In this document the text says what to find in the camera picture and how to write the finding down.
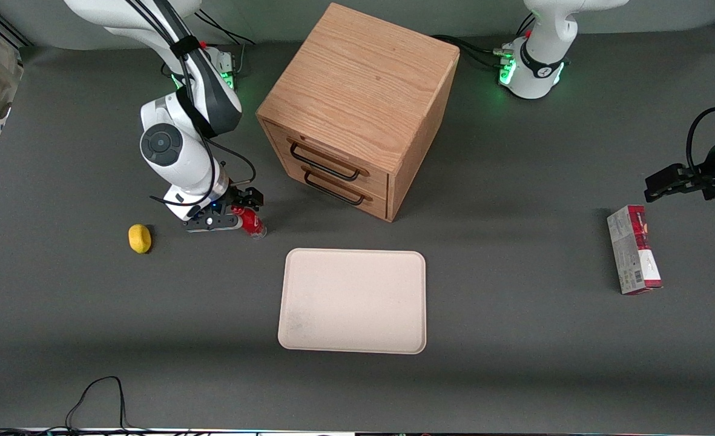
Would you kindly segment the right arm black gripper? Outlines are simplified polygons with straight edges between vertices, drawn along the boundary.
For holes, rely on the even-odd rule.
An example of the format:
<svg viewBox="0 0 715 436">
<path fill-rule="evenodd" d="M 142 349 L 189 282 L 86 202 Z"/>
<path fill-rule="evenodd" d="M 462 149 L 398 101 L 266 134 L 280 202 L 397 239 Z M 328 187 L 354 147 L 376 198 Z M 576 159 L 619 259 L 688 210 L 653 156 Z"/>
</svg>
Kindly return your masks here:
<svg viewBox="0 0 715 436">
<path fill-rule="evenodd" d="M 264 205 L 264 195 L 256 188 L 247 188 L 245 195 L 238 193 L 235 186 L 230 186 L 219 199 L 203 207 L 194 220 L 206 220 L 230 213 L 241 213 L 245 208 L 259 210 Z"/>
</svg>

